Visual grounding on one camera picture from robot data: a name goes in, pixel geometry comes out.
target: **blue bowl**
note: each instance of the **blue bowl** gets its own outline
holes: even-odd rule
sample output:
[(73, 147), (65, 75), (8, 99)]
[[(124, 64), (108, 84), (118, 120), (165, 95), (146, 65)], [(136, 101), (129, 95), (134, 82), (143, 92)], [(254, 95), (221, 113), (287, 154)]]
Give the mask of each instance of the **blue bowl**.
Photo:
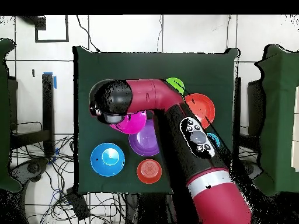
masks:
[(124, 153), (113, 143), (102, 143), (91, 153), (91, 166), (101, 176), (117, 175), (124, 167)]

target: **black border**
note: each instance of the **black border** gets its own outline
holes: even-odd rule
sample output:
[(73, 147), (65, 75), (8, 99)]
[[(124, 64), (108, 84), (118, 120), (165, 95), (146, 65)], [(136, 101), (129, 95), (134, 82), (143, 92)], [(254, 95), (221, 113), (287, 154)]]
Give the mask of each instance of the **black border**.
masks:
[(69, 42), (68, 16), (65, 16), (65, 40), (39, 40), (39, 29), (35, 26), (35, 43)]

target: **purple bowl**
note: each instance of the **purple bowl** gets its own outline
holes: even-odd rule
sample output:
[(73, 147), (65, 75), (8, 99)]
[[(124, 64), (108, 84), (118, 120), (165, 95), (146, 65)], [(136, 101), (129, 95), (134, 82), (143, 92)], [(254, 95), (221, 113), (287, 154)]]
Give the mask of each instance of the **purple bowl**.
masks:
[(128, 141), (132, 150), (140, 156), (154, 156), (159, 153), (154, 123), (147, 120), (143, 129), (134, 135), (129, 135)]

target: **floor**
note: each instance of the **floor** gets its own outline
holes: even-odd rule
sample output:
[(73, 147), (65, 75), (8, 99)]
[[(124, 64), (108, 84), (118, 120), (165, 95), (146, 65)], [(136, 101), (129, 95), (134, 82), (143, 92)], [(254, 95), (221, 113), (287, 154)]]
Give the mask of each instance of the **floor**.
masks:
[[(79, 16), (79, 21), (90, 34), (91, 42), (101, 51), (223, 53), (228, 47), (238, 47), (241, 51), (238, 76), (242, 78), (241, 131), (246, 134), (248, 126), (246, 87), (248, 82), (260, 78), (260, 71), (253, 63), (262, 59), (263, 49), (268, 44), (280, 44), (291, 51), (299, 49), (298, 15), (231, 15), (231, 19), (228, 17), (229, 15), (82, 15)], [(65, 40), (65, 16), (46, 16), (46, 18), (47, 30), (38, 32), (39, 40)], [(83, 46), (95, 51), (88, 34), (79, 26), (76, 16), (68, 16), (69, 42), (36, 43), (34, 26), (15, 16), (0, 16), (0, 33), (1, 37), (16, 42), (16, 48), (6, 57), (6, 64), (10, 75), (15, 76), (19, 82), (19, 123), (42, 122), (41, 75), (44, 72), (52, 72), (56, 76), (55, 139), (56, 148), (60, 148), (63, 142), (61, 139), (67, 141), (74, 133), (72, 46)], [(39, 128), (39, 123), (23, 124), (19, 126), (18, 131), (35, 131)], [(34, 155), (39, 155), (41, 151), (35, 146), (29, 147), (28, 150)], [(22, 163), (28, 157), (26, 151), (20, 149), (15, 150), (14, 154), (18, 157), (13, 159), (12, 166)], [(68, 156), (72, 156), (69, 144), (60, 149), (56, 160), (57, 166), (61, 166), (64, 162), (62, 155), (69, 161)], [(57, 173), (53, 168), (57, 168), (56, 165), (49, 165), (47, 173), (51, 177), (53, 188), (58, 189)], [(74, 174), (70, 173), (73, 168), (74, 165), (70, 161), (64, 169), (66, 188), (73, 185)], [(42, 214), (51, 208), (53, 203), (51, 200), (53, 189), (50, 187), (49, 176), (43, 174), (40, 181), (30, 183), (27, 189), (26, 214), (27, 217), (31, 216), (30, 224), (39, 224)], [(90, 193), (86, 195), (86, 199), (94, 215), (116, 213), (116, 216), (112, 217), (112, 222), (118, 224), (119, 213), (115, 207), (111, 208), (112, 212), (109, 208), (113, 202), (111, 194)], [(65, 213), (61, 211), (60, 218), (65, 217)], [(43, 224), (70, 224), (68, 220), (49, 218), (46, 218)], [(86, 224), (101, 224), (104, 221), (95, 218), (90, 223), (90, 220), (86, 221)], [(84, 221), (78, 223), (76, 219), (71, 219), (71, 222), (85, 224)]]

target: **red bowl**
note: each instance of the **red bowl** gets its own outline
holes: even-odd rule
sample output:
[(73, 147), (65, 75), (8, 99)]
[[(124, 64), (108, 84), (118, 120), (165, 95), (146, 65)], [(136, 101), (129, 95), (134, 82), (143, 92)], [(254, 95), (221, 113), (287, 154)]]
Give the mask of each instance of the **red bowl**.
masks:
[(154, 184), (162, 176), (162, 167), (155, 160), (143, 160), (137, 167), (137, 176), (145, 184)]
[(215, 106), (209, 97), (204, 94), (193, 93), (185, 96), (185, 102), (201, 122), (204, 129), (210, 125), (204, 116), (207, 117), (209, 122), (213, 122), (215, 118)]

